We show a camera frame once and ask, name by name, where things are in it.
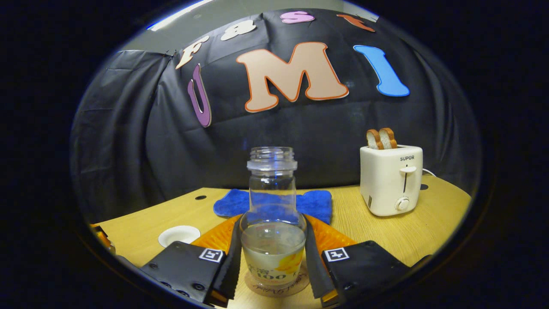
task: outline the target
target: blue cloth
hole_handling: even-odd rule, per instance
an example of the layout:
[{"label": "blue cloth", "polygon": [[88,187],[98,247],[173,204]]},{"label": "blue cloth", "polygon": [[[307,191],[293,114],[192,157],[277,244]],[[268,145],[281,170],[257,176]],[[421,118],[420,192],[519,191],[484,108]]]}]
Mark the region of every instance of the blue cloth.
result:
[{"label": "blue cloth", "polygon": [[[265,194],[265,201],[275,202],[276,195]],[[298,212],[315,217],[326,224],[330,224],[332,218],[332,194],[326,190],[306,192],[295,197]],[[248,192],[232,189],[225,197],[215,202],[214,212],[221,217],[234,217],[245,213],[250,209],[250,196]]]}]

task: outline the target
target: bread slice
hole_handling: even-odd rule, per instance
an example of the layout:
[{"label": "bread slice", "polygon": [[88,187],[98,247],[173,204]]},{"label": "bread slice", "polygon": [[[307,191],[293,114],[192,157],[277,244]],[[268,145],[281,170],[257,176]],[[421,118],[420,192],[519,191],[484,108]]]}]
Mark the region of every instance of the bread slice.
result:
[{"label": "bread slice", "polygon": [[366,131],[366,140],[368,141],[368,147],[371,149],[383,149],[383,144],[381,143],[381,138],[377,130],[370,129]]},{"label": "bread slice", "polygon": [[395,134],[390,128],[383,128],[379,130],[379,136],[384,149],[395,149],[396,140]]}]

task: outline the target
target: toaster lever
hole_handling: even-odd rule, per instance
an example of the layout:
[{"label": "toaster lever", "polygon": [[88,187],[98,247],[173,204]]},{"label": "toaster lever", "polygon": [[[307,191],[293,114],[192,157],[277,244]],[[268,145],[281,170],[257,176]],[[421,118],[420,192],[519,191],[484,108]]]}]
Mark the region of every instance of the toaster lever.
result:
[{"label": "toaster lever", "polygon": [[400,169],[400,171],[404,173],[412,173],[416,171],[416,167],[415,166],[403,167]]}]

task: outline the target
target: letter m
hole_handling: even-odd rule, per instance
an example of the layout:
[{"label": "letter m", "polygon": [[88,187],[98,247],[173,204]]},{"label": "letter m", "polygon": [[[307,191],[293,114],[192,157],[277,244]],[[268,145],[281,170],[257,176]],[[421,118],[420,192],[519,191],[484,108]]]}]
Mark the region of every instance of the letter m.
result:
[{"label": "letter m", "polygon": [[290,102],[298,99],[303,74],[309,81],[305,96],[311,100],[348,95],[349,89],[339,82],[326,56],[326,48],[328,46],[322,42],[299,43],[294,47],[290,62],[266,49],[256,49],[238,56],[237,62],[244,64],[248,72],[250,100],[246,102],[246,111],[256,113],[278,104],[278,97],[269,92],[267,79]]}]

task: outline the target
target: white cup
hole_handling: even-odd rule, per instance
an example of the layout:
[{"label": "white cup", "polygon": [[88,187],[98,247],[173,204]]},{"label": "white cup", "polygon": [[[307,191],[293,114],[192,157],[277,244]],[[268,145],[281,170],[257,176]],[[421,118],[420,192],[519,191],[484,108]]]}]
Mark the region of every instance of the white cup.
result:
[{"label": "white cup", "polygon": [[190,225],[179,225],[169,228],[158,236],[158,243],[162,247],[168,247],[174,241],[190,244],[200,237],[200,230]]}]

